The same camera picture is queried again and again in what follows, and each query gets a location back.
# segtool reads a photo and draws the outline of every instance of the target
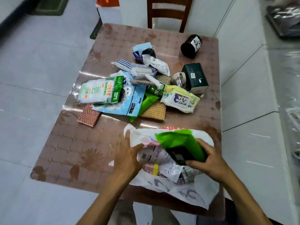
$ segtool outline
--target tissue box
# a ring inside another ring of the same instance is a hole
[[[187,82],[186,87],[190,93],[203,94],[208,87],[207,80],[200,63],[186,64],[182,68]]]
[[[134,59],[142,62],[142,52],[148,48],[152,48],[152,45],[149,42],[135,45],[132,48],[132,53],[133,53]]]

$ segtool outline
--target chair backrest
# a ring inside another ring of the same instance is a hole
[[[152,28],[152,18],[174,18],[182,20],[179,32],[183,33],[185,30],[185,25],[188,20],[188,15],[190,13],[190,7],[193,0],[147,0],[147,12],[148,12],[148,28]],[[185,10],[174,10],[174,9],[153,9],[153,3],[169,3],[184,5]]]

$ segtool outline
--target green door mat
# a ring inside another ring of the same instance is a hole
[[[40,0],[30,15],[60,16],[69,0]]]
[[[97,36],[98,36],[98,33],[102,27],[103,23],[102,23],[102,20],[101,20],[101,17],[99,18],[99,21],[98,23],[96,24],[92,34],[90,35],[90,39],[96,39]]]

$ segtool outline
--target hand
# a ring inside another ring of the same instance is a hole
[[[196,140],[200,144],[201,148],[206,151],[208,158],[206,159],[206,162],[188,160],[186,161],[186,165],[202,171],[217,182],[225,183],[233,171],[222,158],[221,153],[205,141],[201,139]]]
[[[114,172],[134,178],[143,167],[143,164],[137,161],[137,153],[143,146],[144,144],[138,144],[130,147],[129,131],[126,132],[125,138],[120,136],[116,148],[112,148],[115,152]]]

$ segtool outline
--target dark green box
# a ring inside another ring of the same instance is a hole
[[[187,90],[193,94],[203,94],[208,87],[207,80],[200,63],[185,64],[182,68],[185,73]]]

